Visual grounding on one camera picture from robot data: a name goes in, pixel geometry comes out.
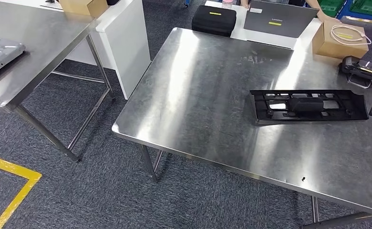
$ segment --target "green crate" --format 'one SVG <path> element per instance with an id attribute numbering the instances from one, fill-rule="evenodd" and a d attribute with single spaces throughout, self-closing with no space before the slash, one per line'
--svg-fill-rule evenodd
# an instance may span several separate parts
<path id="1" fill-rule="evenodd" d="M 346 0 L 318 0 L 322 11 L 330 16 L 335 17 L 341 9 Z"/>
<path id="2" fill-rule="evenodd" d="M 372 15 L 372 0 L 353 0 L 350 11 Z"/>

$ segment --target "person's hand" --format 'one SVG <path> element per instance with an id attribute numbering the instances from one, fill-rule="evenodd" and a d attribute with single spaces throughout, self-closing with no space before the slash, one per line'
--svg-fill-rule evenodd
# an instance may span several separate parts
<path id="1" fill-rule="evenodd" d="M 248 0 L 241 0 L 241 6 L 245 7 L 246 9 L 249 9 Z"/>
<path id="2" fill-rule="evenodd" d="M 321 21 L 321 22 L 324 22 L 324 21 L 332 21 L 332 22 L 335 22 L 335 23 L 341 23 L 340 20 L 336 19 L 336 18 L 333 18 L 333 17 L 330 17 L 328 15 L 326 15 L 325 13 L 323 12 L 320 12 L 318 13 L 318 19 Z"/>

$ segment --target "white cable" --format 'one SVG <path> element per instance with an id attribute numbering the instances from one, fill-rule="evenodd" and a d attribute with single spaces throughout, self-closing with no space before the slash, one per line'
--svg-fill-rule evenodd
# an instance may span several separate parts
<path id="1" fill-rule="evenodd" d="M 338 36 L 338 35 L 335 33 L 335 31 L 333 31 L 334 29 L 337 29 L 337 28 L 346 28 L 346 29 L 349 29 L 349 30 L 356 31 L 356 32 L 358 32 L 358 33 L 360 34 L 361 38 L 359 38 L 359 39 L 347 39 L 347 38 L 344 38 L 344 37 L 340 37 L 340 36 Z M 332 37 L 335 41 L 337 41 L 337 42 L 339 42 L 339 43 L 341 43 L 341 44 L 344 44 L 344 45 L 364 45 L 364 44 L 371 44 L 371 43 L 372 43 L 372 41 L 370 40 L 370 38 L 368 38 L 368 37 L 366 36 L 366 34 L 360 32 L 359 30 L 357 30 L 357 29 L 354 28 L 354 27 L 346 26 L 346 25 L 334 25 L 334 26 L 332 26 L 332 29 L 331 29 L 331 37 Z M 366 41 L 368 40 L 367 43 L 351 44 L 351 43 L 344 43 L 344 42 L 339 41 L 339 39 L 341 39 L 341 40 L 348 41 L 348 42 L 358 42 L 358 41 L 363 40 L 363 37 L 366 38 Z"/>

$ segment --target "table leg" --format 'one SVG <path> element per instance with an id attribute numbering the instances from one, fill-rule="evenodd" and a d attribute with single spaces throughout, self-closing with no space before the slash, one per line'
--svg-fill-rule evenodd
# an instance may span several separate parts
<path id="1" fill-rule="evenodd" d="M 87 81 L 96 82 L 96 83 L 104 83 L 104 80 L 101 80 L 101 79 L 86 77 L 86 76 L 81 76 L 81 75 L 74 75 L 74 74 L 69 74 L 69 73 L 62 73 L 56 70 L 52 71 L 51 73 L 56 74 L 56 75 L 71 77 L 74 79 L 87 80 Z"/>
<path id="2" fill-rule="evenodd" d="M 22 105 L 16 107 L 16 112 L 32 124 L 37 130 L 39 130 L 44 136 L 46 136 L 58 149 L 60 149 L 65 155 L 71 158 L 75 162 L 79 162 L 79 158 L 75 156 L 71 150 L 67 149 L 64 144 L 53 135 L 39 120 L 37 120 L 32 114 L 29 113 L 26 108 Z"/>
<path id="3" fill-rule="evenodd" d="M 96 105 L 93 107 L 92 111 L 89 113 L 88 117 L 86 117 L 85 122 L 82 124 L 81 128 L 79 128 L 79 131 L 75 134 L 75 137 L 72 139 L 71 143 L 68 145 L 68 149 L 72 150 L 75 144 L 78 142 L 79 137 L 82 135 L 82 133 L 85 131 L 85 128 L 88 126 L 90 121 L 92 120 L 93 116 L 95 115 L 96 111 L 99 109 L 100 105 L 102 104 L 104 98 L 107 96 L 107 93 L 109 93 L 109 89 L 106 88 L 102 96 L 99 98 Z"/>
<path id="4" fill-rule="evenodd" d="M 162 153 L 163 151 L 159 150 L 159 152 L 156 154 L 156 159 L 155 159 L 154 165 L 152 166 L 152 168 L 154 169 L 154 172 L 156 172 L 156 169 L 158 168 L 159 160 L 161 160 Z"/>
<path id="5" fill-rule="evenodd" d="M 141 153 L 143 154 L 143 160 L 145 163 L 145 166 L 147 167 L 148 173 L 150 174 L 152 182 L 156 183 L 156 175 L 154 171 L 154 167 L 152 166 L 151 158 L 148 153 L 148 149 L 146 146 L 140 144 L 141 147 Z"/>
<path id="6" fill-rule="evenodd" d="M 355 213 L 347 216 L 342 216 L 334 219 L 328 219 L 317 223 L 311 223 L 302 226 L 302 229 L 327 229 L 336 226 L 343 226 L 350 223 L 358 223 L 372 219 L 372 214 L 366 212 Z"/>
<path id="7" fill-rule="evenodd" d="M 86 36 L 86 41 L 88 42 L 89 48 L 91 49 L 93 58 L 95 59 L 96 65 L 99 68 L 100 74 L 102 75 L 102 77 L 104 79 L 104 83 L 106 84 L 107 88 L 109 88 L 109 94 L 112 98 L 114 98 L 113 89 L 110 85 L 109 80 L 107 79 L 106 73 L 104 72 L 102 62 L 100 61 L 100 58 L 99 58 L 99 55 L 96 51 L 95 44 L 92 40 L 92 37 L 89 34 Z"/>
<path id="8" fill-rule="evenodd" d="M 319 213 L 318 213 L 318 198 L 311 196 L 312 202 L 312 222 L 318 223 L 320 221 Z"/>

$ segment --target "stainless steel table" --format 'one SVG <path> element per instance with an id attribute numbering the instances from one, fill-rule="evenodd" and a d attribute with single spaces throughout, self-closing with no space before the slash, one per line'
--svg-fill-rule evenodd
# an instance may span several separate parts
<path id="1" fill-rule="evenodd" d="M 339 60 L 175 28 L 112 130 L 141 144 L 153 181 L 162 151 L 312 195 L 314 224 L 372 218 L 372 117 L 367 121 L 260 126 L 249 90 L 365 90 Z M 145 146 L 161 150 L 152 163 Z M 318 222 L 317 198 L 360 211 Z"/>
<path id="2" fill-rule="evenodd" d="M 26 46 L 22 56 L 0 70 L 0 110 L 16 111 L 74 161 L 79 161 L 79 158 L 72 153 L 72 149 L 82 132 L 107 94 L 113 97 L 112 88 L 89 36 L 95 27 L 96 22 L 88 16 L 0 2 L 0 37 Z M 53 71 L 83 39 L 87 40 L 103 79 Z M 107 87 L 68 147 L 21 105 L 50 73 L 104 83 Z"/>

